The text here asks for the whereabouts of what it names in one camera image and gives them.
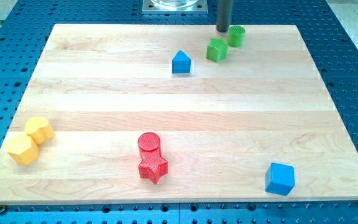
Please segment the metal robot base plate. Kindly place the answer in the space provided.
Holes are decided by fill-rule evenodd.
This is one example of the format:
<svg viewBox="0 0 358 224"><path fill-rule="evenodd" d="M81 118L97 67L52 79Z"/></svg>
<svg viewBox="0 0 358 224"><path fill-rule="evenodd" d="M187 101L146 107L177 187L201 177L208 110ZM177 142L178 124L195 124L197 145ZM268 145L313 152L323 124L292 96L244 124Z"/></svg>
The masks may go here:
<svg viewBox="0 0 358 224"><path fill-rule="evenodd" d="M144 14L207 14L207 0L143 0Z"/></svg>

